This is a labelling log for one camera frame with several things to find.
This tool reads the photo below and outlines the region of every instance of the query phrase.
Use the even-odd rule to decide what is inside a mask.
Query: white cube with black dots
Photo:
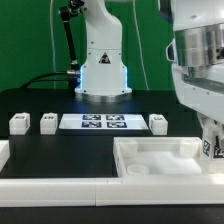
[[[30,127],[30,114],[17,113],[9,121],[10,135],[25,135]]]
[[[150,114],[149,128],[153,135],[167,135],[168,122],[161,114]]]
[[[44,114],[40,120],[40,134],[54,135],[58,127],[58,115],[54,113]]]

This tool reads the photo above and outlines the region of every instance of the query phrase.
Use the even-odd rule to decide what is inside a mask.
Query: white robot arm
[[[198,112],[205,157],[224,158],[224,2],[159,0],[159,8],[173,22],[167,56],[177,97]]]
[[[72,72],[79,73],[79,65],[69,20],[79,13],[84,15],[86,22],[87,58],[81,67],[80,85],[75,89],[76,97],[94,102],[116,102],[129,97],[132,91],[127,86],[127,68],[121,60],[122,25],[107,11],[105,0],[69,0],[68,6],[60,9]]]

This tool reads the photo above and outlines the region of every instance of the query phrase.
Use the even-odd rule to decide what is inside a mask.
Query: black table
[[[67,90],[11,89],[0,94],[0,138],[10,140],[10,159],[0,178],[116,177],[115,136],[152,136],[151,131],[61,131],[40,135],[43,113],[142,114],[169,122],[168,136],[201,137],[196,113],[178,103],[174,92],[135,91],[113,104],[75,100]],[[25,136],[9,136],[15,113],[31,114]],[[223,205],[0,208],[0,223],[224,223]]]

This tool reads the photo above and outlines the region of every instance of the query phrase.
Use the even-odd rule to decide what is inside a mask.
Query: green screen
[[[56,70],[70,68],[65,32],[58,9],[67,0],[54,0],[53,28]],[[128,67],[128,85],[145,90],[139,47],[134,24],[133,5],[106,3],[108,11],[123,24],[122,58]],[[0,91],[18,88],[31,78],[53,71],[50,35],[50,0],[0,2]],[[157,0],[136,1],[143,58],[150,90],[173,90],[170,62],[165,49],[172,40],[172,26],[158,15]],[[82,15],[71,20],[75,49],[80,64],[86,57],[86,30]],[[31,87],[66,88],[66,83],[35,83]]]

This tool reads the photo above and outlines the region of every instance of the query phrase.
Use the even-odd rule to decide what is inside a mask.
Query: cable
[[[138,28],[135,1],[136,0],[133,0],[133,14],[134,14],[135,28],[136,28],[136,33],[137,33],[137,37],[138,37],[139,53],[140,53],[143,75],[144,75],[144,79],[145,79],[145,85],[146,85],[146,89],[149,90],[147,76],[146,76],[146,72],[145,72],[144,59],[143,59],[143,54],[142,54],[142,43],[141,43],[141,37],[140,37],[140,33],[139,33],[139,28]]]
[[[55,50],[55,40],[54,40],[54,0],[50,3],[50,31],[51,31],[51,46],[52,46],[52,60],[53,60],[53,72],[56,72],[56,50]]]
[[[30,82],[29,84],[27,83],[27,86],[26,87],[28,87],[29,85],[31,85],[34,82],[67,82],[69,80],[70,79],[43,79],[43,80],[34,80],[34,81]]]
[[[35,82],[39,79],[42,78],[46,78],[46,77],[55,77],[55,76],[59,76],[59,75],[67,75],[67,72],[54,72],[54,73],[47,73],[47,74],[43,74],[43,75],[38,75],[35,78],[31,79],[30,81],[24,83],[22,86],[20,86],[20,88],[25,89],[27,88],[32,82]]]

